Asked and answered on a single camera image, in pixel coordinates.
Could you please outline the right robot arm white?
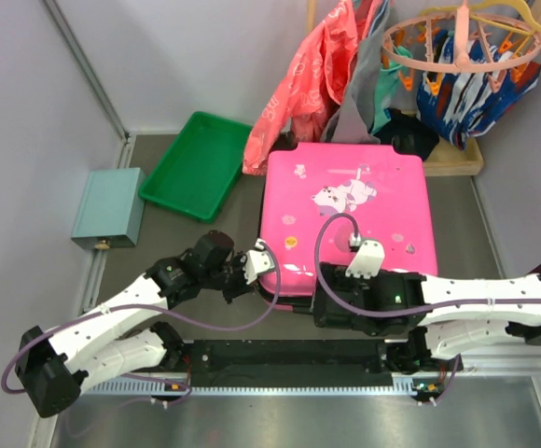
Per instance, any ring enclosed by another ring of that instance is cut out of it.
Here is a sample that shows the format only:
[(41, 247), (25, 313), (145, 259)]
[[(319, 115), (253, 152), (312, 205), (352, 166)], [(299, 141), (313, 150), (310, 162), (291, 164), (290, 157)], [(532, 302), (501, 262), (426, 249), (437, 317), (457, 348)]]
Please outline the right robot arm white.
[(456, 357), (482, 346), (541, 346), (541, 265), (511, 279), (450, 279), (403, 270), (365, 278), (321, 263), (312, 295), (320, 328), (380, 339), (391, 372), (451, 370)]

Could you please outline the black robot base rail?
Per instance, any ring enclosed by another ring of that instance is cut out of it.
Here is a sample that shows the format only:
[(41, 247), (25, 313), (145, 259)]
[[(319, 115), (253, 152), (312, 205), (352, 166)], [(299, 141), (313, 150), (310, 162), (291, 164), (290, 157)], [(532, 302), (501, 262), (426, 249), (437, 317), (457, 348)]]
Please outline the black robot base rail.
[(383, 386), (394, 373), (439, 374), (455, 365), (421, 343), (380, 340), (199, 340), (185, 343), (181, 358), (202, 387)]

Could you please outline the pink hard-shell suitcase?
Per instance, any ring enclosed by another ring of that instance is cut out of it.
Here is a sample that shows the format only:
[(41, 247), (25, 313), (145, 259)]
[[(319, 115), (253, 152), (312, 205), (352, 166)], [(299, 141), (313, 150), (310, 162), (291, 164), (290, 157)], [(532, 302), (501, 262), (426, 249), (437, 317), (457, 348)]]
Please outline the pink hard-shell suitcase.
[(259, 280), (266, 300), (302, 305), (316, 283), (314, 261), (354, 257), (355, 230), (380, 242), (386, 270), (437, 274), (423, 162), (389, 145), (300, 143), (269, 155), (259, 236), (281, 272)]

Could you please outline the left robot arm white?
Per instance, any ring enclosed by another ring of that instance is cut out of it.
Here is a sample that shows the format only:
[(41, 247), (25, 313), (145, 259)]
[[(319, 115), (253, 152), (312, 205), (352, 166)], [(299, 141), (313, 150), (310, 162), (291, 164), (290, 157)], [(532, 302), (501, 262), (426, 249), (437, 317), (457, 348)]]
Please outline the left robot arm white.
[(21, 391), (38, 415), (49, 418), (111, 378), (183, 361), (177, 332), (165, 322), (132, 335), (147, 320), (168, 315), (204, 290), (226, 301), (247, 293), (255, 275), (250, 252), (237, 252), (221, 231), (209, 231), (178, 256), (155, 261), (113, 298), (77, 319), (49, 330), (26, 330), (13, 360)]

